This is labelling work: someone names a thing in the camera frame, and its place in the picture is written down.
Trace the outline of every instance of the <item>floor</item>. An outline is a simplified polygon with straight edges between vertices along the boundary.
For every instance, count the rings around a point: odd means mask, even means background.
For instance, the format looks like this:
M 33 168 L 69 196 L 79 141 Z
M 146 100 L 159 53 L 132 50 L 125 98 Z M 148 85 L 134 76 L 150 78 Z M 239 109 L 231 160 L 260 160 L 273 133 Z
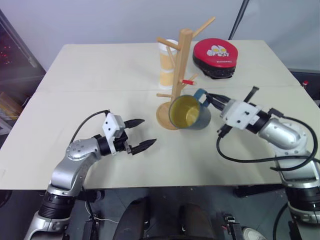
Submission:
M 150 196 L 153 216 L 145 237 L 174 235 L 178 233 L 177 214 L 181 204 L 195 203 L 211 218 L 212 227 L 219 240 L 231 240 L 221 228 L 222 214 L 230 213 L 242 225 L 254 228 L 272 239 L 272 228 L 279 209 L 287 201 L 283 190 L 262 193 L 246 198 L 233 195 L 233 187 L 152 187 L 107 189 L 105 197 L 92 204 L 94 212 L 102 218 L 119 221 L 131 201 Z M 42 197 L 37 191 L 13 191 L 10 200 L 0 208 L 0 240 L 21 240 L 28 229 Z M 83 201 L 76 201 L 67 233 L 71 240 L 81 240 L 88 214 Z M 278 226 L 278 239 L 288 240 L 290 220 L 286 210 Z M 104 221 L 99 228 L 101 240 L 112 240 L 117 224 Z

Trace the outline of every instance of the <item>mug handle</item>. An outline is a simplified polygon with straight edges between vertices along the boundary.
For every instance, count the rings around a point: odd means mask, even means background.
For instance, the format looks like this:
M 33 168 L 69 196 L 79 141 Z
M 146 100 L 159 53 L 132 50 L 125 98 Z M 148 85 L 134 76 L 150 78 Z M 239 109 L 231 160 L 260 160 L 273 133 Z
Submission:
M 195 92 L 195 94 L 193 95 L 193 97 L 199 101 L 199 99 L 201 98 L 201 96 L 202 96 L 202 95 L 205 95 L 205 94 L 207 94 L 207 91 L 204 90 L 204 89 L 202 89 L 202 88 L 199 88 L 199 89 Z M 202 104 L 204 107 L 207 108 L 207 107 L 209 106 L 210 102 L 208 102 L 207 99 L 205 99 L 205 101 L 204 101 L 203 103 L 201 103 L 201 104 Z

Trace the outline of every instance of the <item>wooden mug stand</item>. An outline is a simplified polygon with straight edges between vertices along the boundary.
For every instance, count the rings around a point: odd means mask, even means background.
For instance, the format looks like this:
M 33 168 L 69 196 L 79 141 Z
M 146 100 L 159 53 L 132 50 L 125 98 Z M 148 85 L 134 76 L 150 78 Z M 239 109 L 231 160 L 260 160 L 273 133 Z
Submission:
M 174 66 L 173 72 L 173 85 L 171 94 L 162 94 L 157 93 L 157 97 L 165 97 L 171 98 L 171 101 L 165 102 L 161 104 L 156 110 L 156 119 L 158 123 L 169 130 L 176 130 L 177 128 L 173 126 L 169 120 L 169 108 L 171 103 L 180 96 L 181 90 L 186 85 L 195 85 L 196 82 L 194 79 L 197 77 L 197 74 L 194 74 L 190 79 L 185 80 L 185 72 L 187 67 L 187 61 L 190 51 L 190 45 L 193 38 L 195 38 L 200 32 L 202 32 L 207 26 L 209 26 L 216 17 L 210 18 L 206 23 L 204 23 L 198 30 L 192 31 L 189 28 L 183 28 L 179 33 L 179 41 L 178 45 L 165 40 L 162 37 L 157 37 L 157 41 L 166 45 L 166 49 L 168 51 L 169 57 L 172 61 L 172 65 Z M 176 61 L 173 58 L 172 52 L 170 48 L 176 49 Z

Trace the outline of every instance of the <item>wooden base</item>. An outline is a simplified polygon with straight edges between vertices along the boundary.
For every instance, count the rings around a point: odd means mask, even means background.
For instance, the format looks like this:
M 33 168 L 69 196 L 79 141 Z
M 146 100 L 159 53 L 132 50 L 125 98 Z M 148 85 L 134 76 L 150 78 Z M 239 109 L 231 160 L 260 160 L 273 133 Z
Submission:
M 170 102 L 165 102 L 161 104 L 156 110 L 156 119 L 158 123 L 165 129 L 169 130 L 177 130 L 175 126 L 173 126 L 169 120 L 169 108 Z

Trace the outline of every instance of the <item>mug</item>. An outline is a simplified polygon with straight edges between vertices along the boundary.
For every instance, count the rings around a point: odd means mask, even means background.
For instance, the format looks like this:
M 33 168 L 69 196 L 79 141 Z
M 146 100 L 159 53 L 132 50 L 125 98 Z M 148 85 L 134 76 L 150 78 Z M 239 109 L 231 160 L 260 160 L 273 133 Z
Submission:
M 200 102 L 202 95 L 207 92 L 199 88 L 195 94 L 182 95 L 177 97 L 169 108 L 169 119 L 173 126 L 178 129 L 204 129 L 211 120 L 211 113 L 208 109 L 209 102 Z

